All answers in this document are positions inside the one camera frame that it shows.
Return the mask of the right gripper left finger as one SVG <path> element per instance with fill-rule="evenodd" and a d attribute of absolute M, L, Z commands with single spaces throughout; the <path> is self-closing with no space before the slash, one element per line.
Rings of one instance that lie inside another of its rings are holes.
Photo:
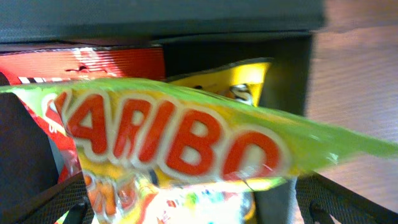
<path fill-rule="evenodd" d="M 9 209 L 9 223 L 55 223 L 62 215 L 67 216 L 65 223 L 93 221 L 94 212 L 81 172 Z"/>

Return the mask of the green Haribo gummy bag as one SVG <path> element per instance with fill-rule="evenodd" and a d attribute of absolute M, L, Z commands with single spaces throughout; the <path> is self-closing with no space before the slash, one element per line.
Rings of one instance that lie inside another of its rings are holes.
<path fill-rule="evenodd" d="M 243 192 L 397 144 L 141 78 L 4 86 L 76 148 L 100 223 L 237 223 Z"/>

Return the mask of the dark green open box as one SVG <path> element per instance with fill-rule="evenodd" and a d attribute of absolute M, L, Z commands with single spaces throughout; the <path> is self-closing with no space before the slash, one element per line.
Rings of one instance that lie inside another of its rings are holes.
<path fill-rule="evenodd" d="M 272 57 L 260 105 L 303 114 L 323 1 L 2 1 L 1 54 L 161 47 L 166 78 Z M 62 157 L 15 95 L 1 95 L 1 222 L 57 185 Z"/>

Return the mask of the red Hacks candy bag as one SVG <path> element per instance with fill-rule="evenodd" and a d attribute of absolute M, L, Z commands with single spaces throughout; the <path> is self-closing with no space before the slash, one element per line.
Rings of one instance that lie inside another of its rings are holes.
<path fill-rule="evenodd" d="M 69 82 L 95 78 L 134 77 L 165 80 L 161 47 L 81 47 L 1 54 L 1 85 Z M 73 140 L 66 136 L 54 106 L 56 94 L 22 99 L 33 120 L 63 157 L 59 182 L 81 170 Z"/>

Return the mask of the yellow Hacks candy bag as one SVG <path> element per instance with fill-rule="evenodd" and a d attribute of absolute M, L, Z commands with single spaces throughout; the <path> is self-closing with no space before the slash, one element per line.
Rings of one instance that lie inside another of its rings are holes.
<path fill-rule="evenodd" d="M 257 106 L 271 61 L 264 57 L 240 60 L 218 68 L 172 76 L 166 82 Z"/>

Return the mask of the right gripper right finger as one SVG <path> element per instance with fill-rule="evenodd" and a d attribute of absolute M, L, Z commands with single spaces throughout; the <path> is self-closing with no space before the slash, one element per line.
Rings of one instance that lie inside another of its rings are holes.
<path fill-rule="evenodd" d="M 314 173 L 296 181 L 296 199 L 305 223 L 397 224 L 397 213 Z"/>

